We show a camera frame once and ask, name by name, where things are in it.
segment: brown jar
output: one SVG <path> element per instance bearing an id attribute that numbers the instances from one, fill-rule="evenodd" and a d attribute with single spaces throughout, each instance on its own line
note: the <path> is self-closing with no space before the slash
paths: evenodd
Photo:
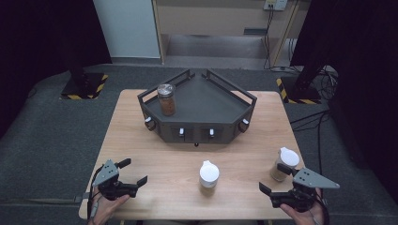
<path id="1" fill-rule="evenodd" d="M 175 90 L 176 87 L 169 83 L 158 86 L 158 99 L 161 104 L 161 113 L 164 115 L 176 113 Z"/>

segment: black curtain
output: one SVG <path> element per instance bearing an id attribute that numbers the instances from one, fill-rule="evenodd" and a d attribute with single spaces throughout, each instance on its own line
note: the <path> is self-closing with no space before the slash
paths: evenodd
<path id="1" fill-rule="evenodd" d="M 92 0 L 0 1 L 0 56 L 0 138 L 35 83 L 112 63 Z"/>
<path id="2" fill-rule="evenodd" d="M 339 0 L 313 0 L 291 65 L 304 66 Z M 398 203 L 398 2 L 346 0 L 325 62 L 339 74 L 330 106 L 348 151 L 358 148 Z"/>

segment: wooden tabletop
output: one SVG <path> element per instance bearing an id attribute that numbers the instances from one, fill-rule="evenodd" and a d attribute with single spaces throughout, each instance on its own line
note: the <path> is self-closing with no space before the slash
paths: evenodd
<path id="1" fill-rule="evenodd" d="M 94 171 L 107 159 L 131 158 L 119 181 L 135 184 L 148 176 L 136 198 L 129 199 L 114 217 L 135 219 L 283 219 L 269 197 L 258 189 L 262 182 L 273 191 L 292 188 L 292 177 L 276 182 L 269 175 L 278 151 L 298 153 L 304 166 L 281 97 L 276 92 L 250 91 L 257 102 L 249 129 L 229 144 L 166 143 L 149 131 L 137 96 L 144 90 L 124 90 L 99 152 Z M 220 178 L 214 188 L 201 187 L 199 170 L 204 160 L 216 164 Z M 83 201 L 79 216 L 86 218 Z"/>

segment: white lid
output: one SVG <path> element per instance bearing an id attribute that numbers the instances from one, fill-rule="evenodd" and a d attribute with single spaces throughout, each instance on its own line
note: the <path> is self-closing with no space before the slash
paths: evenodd
<path id="1" fill-rule="evenodd" d="M 200 176 L 207 182 L 213 182 L 219 178 L 219 168 L 211 163 L 206 163 L 200 169 Z"/>
<path id="2" fill-rule="evenodd" d="M 299 155 L 287 148 L 281 149 L 281 160 L 290 167 L 296 167 L 299 164 Z"/>

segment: white wall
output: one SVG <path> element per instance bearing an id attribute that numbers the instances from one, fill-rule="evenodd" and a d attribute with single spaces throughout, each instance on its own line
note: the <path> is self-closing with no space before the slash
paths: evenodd
<path id="1" fill-rule="evenodd" d="M 161 58 L 151 0 L 94 0 L 111 57 Z"/>

